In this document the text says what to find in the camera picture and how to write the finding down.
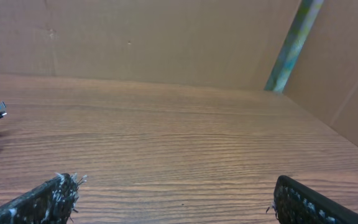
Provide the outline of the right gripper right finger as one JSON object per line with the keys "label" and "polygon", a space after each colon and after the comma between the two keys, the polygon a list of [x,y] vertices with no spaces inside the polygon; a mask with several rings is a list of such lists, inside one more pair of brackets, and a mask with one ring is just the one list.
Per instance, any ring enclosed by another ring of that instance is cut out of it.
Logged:
{"label": "right gripper right finger", "polygon": [[278,177],[267,209],[281,224],[358,224],[358,213],[286,175]]}

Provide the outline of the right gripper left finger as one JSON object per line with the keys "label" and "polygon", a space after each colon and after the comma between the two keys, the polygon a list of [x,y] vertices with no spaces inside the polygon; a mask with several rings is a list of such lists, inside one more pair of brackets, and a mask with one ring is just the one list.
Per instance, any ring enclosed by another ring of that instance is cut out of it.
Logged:
{"label": "right gripper left finger", "polygon": [[75,212],[78,191],[87,176],[57,173],[56,177],[0,206],[0,223],[66,224]]}

